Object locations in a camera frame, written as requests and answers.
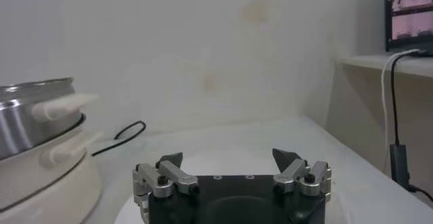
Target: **white wall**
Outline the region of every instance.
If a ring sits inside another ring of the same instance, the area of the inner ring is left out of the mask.
[[[331,58],[382,47],[382,0],[0,0],[0,83],[73,76],[88,126],[165,132],[306,112]]]

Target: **white pot handle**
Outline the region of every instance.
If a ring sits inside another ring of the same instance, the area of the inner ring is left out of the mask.
[[[97,98],[98,95],[96,94],[73,93],[46,102],[37,103],[32,108],[32,115],[39,122],[57,120],[77,111]]]
[[[67,161],[80,152],[83,152],[88,145],[99,140],[102,135],[102,132],[90,135],[86,131],[81,131],[72,139],[43,152],[41,164],[46,168],[52,168],[56,164]]]

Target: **metal bracket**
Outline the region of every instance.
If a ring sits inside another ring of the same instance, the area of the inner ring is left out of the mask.
[[[282,194],[294,190],[295,182],[299,177],[305,176],[310,170],[305,160],[295,159],[281,174],[273,177],[274,189]]]
[[[171,161],[165,160],[160,162],[159,172],[172,180],[177,185],[179,192],[188,195],[197,195],[200,193],[198,178],[182,171]]]
[[[148,223],[149,220],[149,194],[152,192],[151,187],[139,176],[138,170],[133,169],[133,191],[134,202],[140,208],[141,218]]]
[[[161,175],[149,164],[138,165],[137,173],[152,189],[152,194],[156,198],[167,198],[173,194],[173,182]]]
[[[332,170],[326,162],[316,162],[308,175],[299,180],[299,187],[305,196],[318,196],[320,192],[326,195],[326,200],[331,194]]]

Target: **bolt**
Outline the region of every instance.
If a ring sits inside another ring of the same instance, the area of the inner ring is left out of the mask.
[[[167,183],[168,183],[167,177],[165,177],[164,175],[158,177],[158,185],[159,186],[166,185]]]
[[[316,177],[313,174],[309,173],[304,177],[304,180],[306,183],[314,183],[316,181]]]

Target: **monitor screen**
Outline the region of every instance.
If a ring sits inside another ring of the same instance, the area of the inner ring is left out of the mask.
[[[433,46],[433,0],[386,0],[387,49]]]

